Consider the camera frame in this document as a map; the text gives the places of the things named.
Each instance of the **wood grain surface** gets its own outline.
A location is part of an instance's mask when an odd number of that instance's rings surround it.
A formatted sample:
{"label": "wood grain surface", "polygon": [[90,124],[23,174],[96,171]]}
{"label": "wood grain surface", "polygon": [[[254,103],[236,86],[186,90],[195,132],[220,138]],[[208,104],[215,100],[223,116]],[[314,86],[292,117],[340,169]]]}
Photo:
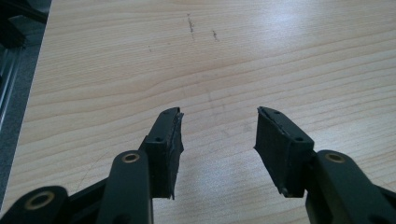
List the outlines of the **wood grain surface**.
{"label": "wood grain surface", "polygon": [[396,1],[53,0],[2,214],[105,178],[158,114],[185,113],[157,223],[308,223],[255,144],[260,105],[396,190]]}

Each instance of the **wooden table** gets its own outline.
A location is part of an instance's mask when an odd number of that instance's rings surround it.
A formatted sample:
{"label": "wooden table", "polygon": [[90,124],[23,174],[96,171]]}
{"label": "wooden table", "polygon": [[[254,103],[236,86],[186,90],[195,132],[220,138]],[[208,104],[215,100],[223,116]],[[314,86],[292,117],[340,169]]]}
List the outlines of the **wooden table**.
{"label": "wooden table", "polygon": [[176,200],[157,223],[307,223],[253,149],[257,110],[396,190],[396,2],[53,0],[2,213],[108,175],[180,106]]}

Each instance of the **gray carpet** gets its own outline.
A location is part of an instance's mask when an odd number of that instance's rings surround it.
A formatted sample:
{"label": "gray carpet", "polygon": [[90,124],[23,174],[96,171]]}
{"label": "gray carpet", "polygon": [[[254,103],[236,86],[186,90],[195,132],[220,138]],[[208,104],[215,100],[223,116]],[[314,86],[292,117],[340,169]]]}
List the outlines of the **gray carpet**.
{"label": "gray carpet", "polygon": [[[50,10],[50,0],[29,2],[32,2],[32,7],[43,12]],[[44,24],[24,18],[23,16],[12,18],[11,22],[26,36],[26,42],[21,51],[19,70],[8,98],[7,108],[0,129],[0,206],[3,204],[9,172],[18,143],[21,123],[45,30]],[[0,47],[0,56],[4,52],[5,49]]]}

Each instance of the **light wood tabletop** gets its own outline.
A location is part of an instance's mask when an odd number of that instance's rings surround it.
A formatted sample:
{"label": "light wood tabletop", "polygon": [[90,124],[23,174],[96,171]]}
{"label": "light wood tabletop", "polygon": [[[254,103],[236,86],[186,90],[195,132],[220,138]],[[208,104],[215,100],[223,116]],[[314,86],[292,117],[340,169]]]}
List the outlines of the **light wood tabletop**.
{"label": "light wood tabletop", "polygon": [[260,105],[396,190],[396,1],[53,0],[2,214],[107,177],[180,106],[176,199],[153,201],[157,223],[308,223],[253,149]]}

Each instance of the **gray floor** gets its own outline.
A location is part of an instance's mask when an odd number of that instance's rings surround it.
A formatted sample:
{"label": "gray floor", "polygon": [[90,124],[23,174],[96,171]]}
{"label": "gray floor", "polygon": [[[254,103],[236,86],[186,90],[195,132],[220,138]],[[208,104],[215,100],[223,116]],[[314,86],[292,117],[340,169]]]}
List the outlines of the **gray floor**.
{"label": "gray floor", "polygon": [[[32,7],[43,12],[50,10],[50,0],[30,1]],[[0,129],[0,206],[3,203],[11,164],[21,130],[24,111],[32,85],[38,53],[45,30],[45,25],[24,17],[11,20],[26,36],[25,46],[21,52],[21,61],[13,89],[9,96],[4,121]],[[5,49],[0,47],[0,55]]]}

